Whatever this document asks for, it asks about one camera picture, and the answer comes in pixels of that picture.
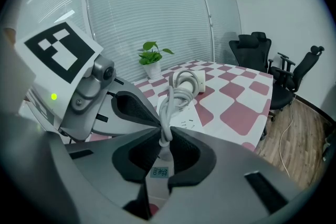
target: white wall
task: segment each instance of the white wall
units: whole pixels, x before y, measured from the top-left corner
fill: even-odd
[[[312,45],[326,49],[297,94],[336,120],[336,34],[324,1],[237,0],[237,4],[241,32],[265,32],[272,40],[269,58],[275,65],[280,67],[277,52],[298,65]]]

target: coiled cable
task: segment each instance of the coiled cable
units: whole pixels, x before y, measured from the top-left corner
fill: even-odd
[[[180,77],[183,73],[190,73],[191,76],[183,76]],[[179,87],[183,82],[189,82],[193,86],[193,92],[190,90]],[[187,106],[200,92],[199,89],[199,80],[196,74],[189,70],[183,70],[178,73],[176,77],[176,88],[169,86],[169,94],[162,101],[159,116],[162,127],[161,139],[159,140],[159,144],[162,147],[166,147],[169,145],[170,141],[173,139],[172,132],[170,130],[169,124],[172,114],[175,110],[175,107],[183,108]]]

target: black office chair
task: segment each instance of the black office chair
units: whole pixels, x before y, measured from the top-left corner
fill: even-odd
[[[264,57],[265,66],[268,68],[268,53],[269,49],[271,48],[272,41],[266,37],[266,34],[264,32],[252,32],[251,36],[254,36],[259,41],[259,48],[262,52],[262,55]]]
[[[266,73],[267,61],[265,60],[264,47],[260,46],[258,38],[252,35],[239,35],[238,38],[239,41],[231,40],[229,42],[238,64],[241,67]]]
[[[271,66],[272,60],[270,60],[269,71],[277,80],[277,82],[273,84],[271,110],[280,109],[282,111],[287,104],[291,104],[294,93],[299,90],[303,77],[317,63],[323,51],[324,48],[322,46],[312,46],[310,52],[306,54],[293,73],[290,72],[290,67],[295,66],[295,63],[289,60],[287,56],[280,54],[282,69],[273,68]],[[269,115],[271,115],[271,121],[275,121],[275,114],[269,112]]]

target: white cable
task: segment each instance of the white cable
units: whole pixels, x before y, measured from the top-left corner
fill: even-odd
[[[284,133],[290,128],[290,126],[291,126],[292,123],[293,123],[293,119],[294,119],[293,106],[294,106],[294,100],[295,100],[295,98],[296,98],[296,94],[295,94],[295,97],[294,97],[294,99],[293,99],[293,101],[292,101],[292,120],[291,120],[290,124],[288,125],[288,127],[287,127],[287,128],[284,130],[284,132],[282,133],[282,135],[281,135],[281,137],[280,137],[280,142],[279,142],[279,155],[280,155],[280,159],[281,159],[282,165],[284,166],[284,168],[285,168],[285,170],[286,170],[286,172],[287,172],[288,177],[290,177],[290,176],[289,176],[288,170],[287,170],[287,168],[286,168],[286,166],[285,166],[285,164],[284,164],[284,160],[282,160],[282,155],[281,155],[281,139],[282,139],[282,136],[284,135]]]
[[[190,73],[191,76],[180,77],[180,75],[185,72]],[[193,92],[182,87],[179,88],[181,83],[185,81],[191,83],[191,85],[193,86]],[[159,110],[160,122],[162,127],[161,139],[159,140],[159,144],[162,147],[168,146],[170,141],[173,139],[169,123],[175,106],[179,108],[187,106],[198,95],[198,93],[200,92],[199,88],[200,85],[196,74],[189,70],[183,70],[178,73],[176,77],[176,88],[169,86],[169,95],[162,101]]]

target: mesh backrest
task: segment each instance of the mesh backrest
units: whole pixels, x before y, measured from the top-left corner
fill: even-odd
[[[265,66],[268,67],[268,53],[271,48],[272,41],[266,37],[264,32],[252,32],[251,36],[254,36],[259,40],[259,46],[262,51]]]
[[[319,60],[319,55],[312,54],[308,52],[304,59],[299,63],[299,65],[294,69],[293,82],[295,84],[295,91],[299,90],[301,81],[303,77],[308,73],[308,71],[317,63]]]
[[[260,46],[256,48],[239,48],[239,42],[234,40],[230,41],[229,45],[241,67],[267,72],[264,62],[265,55]]]
[[[119,111],[125,115],[145,121],[153,121],[151,115],[144,109],[143,104],[131,95],[117,97],[117,106]]]

